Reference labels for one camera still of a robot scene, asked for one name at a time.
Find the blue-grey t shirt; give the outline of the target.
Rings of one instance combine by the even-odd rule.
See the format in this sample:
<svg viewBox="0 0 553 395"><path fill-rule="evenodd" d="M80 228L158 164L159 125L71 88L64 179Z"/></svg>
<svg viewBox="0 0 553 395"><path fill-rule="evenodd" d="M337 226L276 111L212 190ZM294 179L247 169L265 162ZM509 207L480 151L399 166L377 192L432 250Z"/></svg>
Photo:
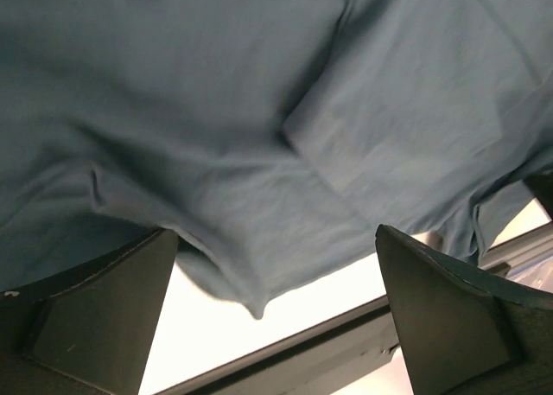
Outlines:
<svg viewBox="0 0 553 395"><path fill-rule="evenodd" d="M1 0L1 286L151 228L260 318L386 224L477 263L552 167L552 0Z"/></svg>

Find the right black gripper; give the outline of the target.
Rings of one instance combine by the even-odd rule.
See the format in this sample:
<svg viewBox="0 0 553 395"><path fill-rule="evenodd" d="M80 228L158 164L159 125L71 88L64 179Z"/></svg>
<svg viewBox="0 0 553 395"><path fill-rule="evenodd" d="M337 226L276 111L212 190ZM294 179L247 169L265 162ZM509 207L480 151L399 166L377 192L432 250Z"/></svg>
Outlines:
<svg viewBox="0 0 553 395"><path fill-rule="evenodd" d="M553 175L544 172L524 179L524 184L532 192L543 210L553 219Z"/></svg>

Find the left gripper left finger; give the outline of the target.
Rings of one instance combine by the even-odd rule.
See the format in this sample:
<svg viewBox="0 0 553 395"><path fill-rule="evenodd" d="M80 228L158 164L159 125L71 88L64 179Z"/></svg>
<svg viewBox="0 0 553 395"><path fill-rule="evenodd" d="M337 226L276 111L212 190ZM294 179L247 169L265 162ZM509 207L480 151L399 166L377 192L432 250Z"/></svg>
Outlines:
<svg viewBox="0 0 553 395"><path fill-rule="evenodd" d="M1 392L138 393L177 245L156 230L2 292Z"/></svg>

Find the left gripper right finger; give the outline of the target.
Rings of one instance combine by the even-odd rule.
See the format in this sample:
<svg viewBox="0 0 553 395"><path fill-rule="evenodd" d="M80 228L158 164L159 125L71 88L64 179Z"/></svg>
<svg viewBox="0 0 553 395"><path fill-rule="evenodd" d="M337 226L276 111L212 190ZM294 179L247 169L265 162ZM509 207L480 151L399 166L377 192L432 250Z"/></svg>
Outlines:
<svg viewBox="0 0 553 395"><path fill-rule="evenodd" d="M415 394L550 394L552 295L391 226L376 250Z"/></svg>

